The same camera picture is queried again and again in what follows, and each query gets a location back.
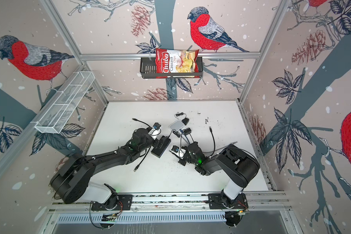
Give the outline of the black power adapter with cable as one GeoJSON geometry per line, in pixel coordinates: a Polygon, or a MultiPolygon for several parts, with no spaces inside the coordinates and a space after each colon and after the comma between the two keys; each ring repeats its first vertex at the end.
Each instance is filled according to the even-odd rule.
{"type": "Polygon", "coordinates": [[[183,112],[177,112],[175,114],[175,117],[180,120],[184,125],[187,125],[189,123],[189,118],[187,118],[187,115],[183,112]]]}

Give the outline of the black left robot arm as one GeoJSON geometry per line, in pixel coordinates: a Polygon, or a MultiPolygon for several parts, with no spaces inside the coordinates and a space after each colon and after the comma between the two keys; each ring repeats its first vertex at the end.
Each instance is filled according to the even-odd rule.
{"type": "Polygon", "coordinates": [[[122,205],[117,191],[105,183],[92,183],[91,177],[107,169],[128,165],[140,158],[141,153],[156,142],[160,127],[139,128],[129,141],[118,149],[91,156],[72,155],[51,178],[49,185],[55,191],[55,198],[65,204],[80,200],[98,203],[106,210],[122,205]]]}

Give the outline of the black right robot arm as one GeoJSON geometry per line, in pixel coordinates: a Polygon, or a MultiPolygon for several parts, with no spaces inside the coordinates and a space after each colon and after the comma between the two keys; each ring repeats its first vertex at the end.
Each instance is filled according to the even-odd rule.
{"type": "Polygon", "coordinates": [[[229,144],[214,156],[206,157],[197,142],[189,146],[173,146],[170,152],[178,158],[179,164],[194,165],[195,170],[204,176],[223,171],[229,181],[219,194],[209,194],[208,204],[211,210],[238,209],[248,210],[248,203],[243,190],[257,175],[260,165],[257,159],[243,149],[229,144]]]}

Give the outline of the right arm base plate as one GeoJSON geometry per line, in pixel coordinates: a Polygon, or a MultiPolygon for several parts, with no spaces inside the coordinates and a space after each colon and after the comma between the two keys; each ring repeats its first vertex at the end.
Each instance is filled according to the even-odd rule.
{"type": "Polygon", "coordinates": [[[238,194],[235,199],[228,198],[224,193],[208,194],[208,204],[211,210],[236,209],[245,211],[249,207],[244,193],[238,194]]]}

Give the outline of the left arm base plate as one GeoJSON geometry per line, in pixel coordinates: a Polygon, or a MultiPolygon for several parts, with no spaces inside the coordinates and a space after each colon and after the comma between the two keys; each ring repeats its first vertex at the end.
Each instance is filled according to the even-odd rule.
{"type": "Polygon", "coordinates": [[[133,195],[113,195],[105,203],[93,202],[92,211],[128,211],[131,208],[133,195]]]}

